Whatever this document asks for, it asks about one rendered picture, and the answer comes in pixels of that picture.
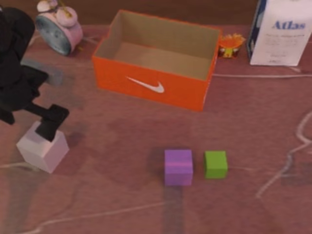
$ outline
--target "table surface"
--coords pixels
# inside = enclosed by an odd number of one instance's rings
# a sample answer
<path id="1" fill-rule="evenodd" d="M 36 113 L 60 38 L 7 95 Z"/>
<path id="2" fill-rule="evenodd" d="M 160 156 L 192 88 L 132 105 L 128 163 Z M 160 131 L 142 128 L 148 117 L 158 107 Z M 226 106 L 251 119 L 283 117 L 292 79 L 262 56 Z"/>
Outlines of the table surface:
<path id="1" fill-rule="evenodd" d="M 60 128 L 71 150 L 52 175 L 19 166 L 16 143 L 38 118 L 21 111 L 14 126 L 0 123 L 0 234 L 312 232 L 310 43 L 296 69 L 251 67 L 245 48 L 219 59 L 197 113 L 97 89 L 91 55 L 107 27 L 84 32 L 90 42 L 70 57 L 41 38 L 25 56 L 65 74 L 61 86 L 43 85 L 37 103 L 71 110 Z M 163 186 L 170 148 L 192 149 L 192 186 Z M 204 179 L 206 150 L 227 152 L 226 179 Z M 281 176 L 289 152 L 294 161 Z"/>

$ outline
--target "yellow toy figure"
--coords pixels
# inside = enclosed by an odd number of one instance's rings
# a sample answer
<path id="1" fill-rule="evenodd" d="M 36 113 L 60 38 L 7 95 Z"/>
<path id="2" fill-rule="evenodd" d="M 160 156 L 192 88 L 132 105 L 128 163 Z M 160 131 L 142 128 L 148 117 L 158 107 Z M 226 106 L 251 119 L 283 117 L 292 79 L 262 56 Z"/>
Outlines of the yellow toy figure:
<path id="1" fill-rule="evenodd" d="M 223 58 L 236 58 L 245 40 L 246 39 L 244 39 L 242 35 L 236 33 L 223 36 L 219 44 L 218 56 Z"/>

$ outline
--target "green cube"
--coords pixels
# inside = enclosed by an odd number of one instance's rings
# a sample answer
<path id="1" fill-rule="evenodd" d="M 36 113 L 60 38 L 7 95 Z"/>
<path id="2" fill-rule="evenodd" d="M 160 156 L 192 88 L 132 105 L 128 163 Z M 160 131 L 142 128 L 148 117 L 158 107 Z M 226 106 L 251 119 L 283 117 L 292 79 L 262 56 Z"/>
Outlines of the green cube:
<path id="1" fill-rule="evenodd" d="M 225 151 L 205 151 L 206 179 L 223 179 L 228 173 Z"/>

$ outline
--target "orange box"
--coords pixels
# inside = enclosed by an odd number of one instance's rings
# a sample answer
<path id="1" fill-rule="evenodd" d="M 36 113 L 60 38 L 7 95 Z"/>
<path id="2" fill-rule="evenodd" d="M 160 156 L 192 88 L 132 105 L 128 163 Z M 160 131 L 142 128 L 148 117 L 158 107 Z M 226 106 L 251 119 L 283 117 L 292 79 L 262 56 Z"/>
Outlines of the orange box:
<path id="1" fill-rule="evenodd" d="M 202 111 L 221 30 L 120 10 L 93 54 L 101 89 Z"/>

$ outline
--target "nike logo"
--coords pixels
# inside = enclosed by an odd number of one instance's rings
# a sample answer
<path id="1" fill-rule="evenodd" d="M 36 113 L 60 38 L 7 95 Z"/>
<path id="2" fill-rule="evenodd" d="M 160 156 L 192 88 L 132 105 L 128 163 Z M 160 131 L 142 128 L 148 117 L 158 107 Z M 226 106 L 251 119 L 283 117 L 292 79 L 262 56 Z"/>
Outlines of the nike logo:
<path id="1" fill-rule="evenodd" d="M 158 82 L 158 86 L 152 86 L 150 84 L 147 84 L 147 83 L 144 83 L 142 81 L 139 81 L 139 80 L 136 80 L 136 79 L 133 79 L 131 77 L 126 77 L 127 79 L 147 88 L 147 89 L 150 89 L 156 93 L 159 93 L 159 94 L 162 94 L 165 92 L 165 89 L 164 89 L 164 86 L 162 86 L 162 84 L 160 82 Z"/>

